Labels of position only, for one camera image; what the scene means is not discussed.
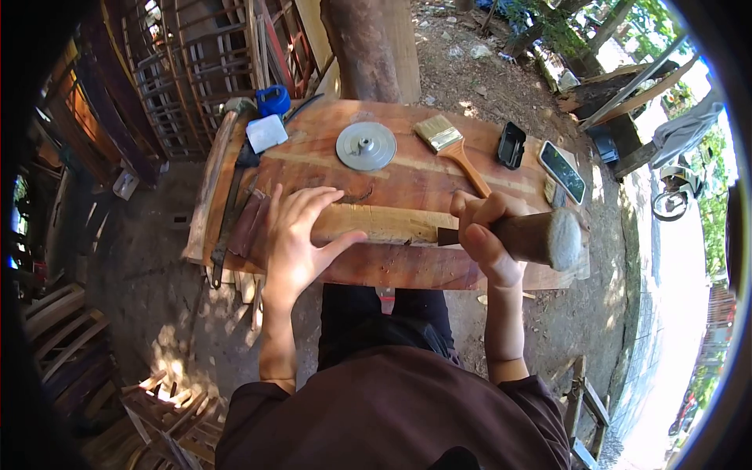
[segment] gray metal disc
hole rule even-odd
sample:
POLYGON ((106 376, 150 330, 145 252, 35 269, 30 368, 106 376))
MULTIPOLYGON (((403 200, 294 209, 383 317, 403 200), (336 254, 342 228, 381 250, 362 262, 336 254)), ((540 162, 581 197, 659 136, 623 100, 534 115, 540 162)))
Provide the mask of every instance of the gray metal disc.
POLYGON ((397 139, 379 123, 355 123, 337 137, 337 156, 357 171, 381 169, 397 153, 397 139))

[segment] blue container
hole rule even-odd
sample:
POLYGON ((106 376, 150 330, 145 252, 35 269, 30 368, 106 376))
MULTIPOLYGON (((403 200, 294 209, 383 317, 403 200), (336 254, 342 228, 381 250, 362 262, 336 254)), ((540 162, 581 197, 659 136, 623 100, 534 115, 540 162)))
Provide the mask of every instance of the blue container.
POLYGON ((272 85, 256 91, 256 106, 261 117, 279 114, 280 118, 290 109, 290 94, 282 85, 272 85))

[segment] pavement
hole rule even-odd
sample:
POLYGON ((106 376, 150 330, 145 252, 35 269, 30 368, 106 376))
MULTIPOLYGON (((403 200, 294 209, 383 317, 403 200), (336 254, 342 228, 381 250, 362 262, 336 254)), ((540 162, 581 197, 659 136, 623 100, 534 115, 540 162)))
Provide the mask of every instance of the pavement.
POLYGON ((652 217, 647 166, 625 178, 640 253, 639 319, 626 383, 605 442, 604 468, 662 468, 668 429, 690 381, 705 331, 710 288, 697 204, 681 219, 652 217))

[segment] brown shirt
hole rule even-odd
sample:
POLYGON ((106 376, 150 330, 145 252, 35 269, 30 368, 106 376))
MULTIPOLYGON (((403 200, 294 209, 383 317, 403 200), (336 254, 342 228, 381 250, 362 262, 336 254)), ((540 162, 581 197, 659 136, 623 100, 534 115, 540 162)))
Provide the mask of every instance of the brown shirt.
POLYGON ((238 388, 217 468, 428 468, 455 446, 485 468, 569 468, 561 413, 537 376, 498 387, 436 353, 374 347, 295 395, 238 388))

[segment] left hand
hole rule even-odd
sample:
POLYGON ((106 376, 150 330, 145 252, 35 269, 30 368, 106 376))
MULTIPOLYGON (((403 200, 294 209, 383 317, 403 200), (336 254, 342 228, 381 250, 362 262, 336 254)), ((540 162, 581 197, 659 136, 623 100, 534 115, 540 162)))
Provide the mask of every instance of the left hand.
POLYGON ((325 247, 311 243, 311 228, 321 211, 344 196, 331 187, 307 188, 280 203, 282 185, 274 188, 269 205, 268 259, 265 305, 292 309, 295 300, 332 261, 355 243, 365 241, 365 232, 355 230, 339 236, 325 247))

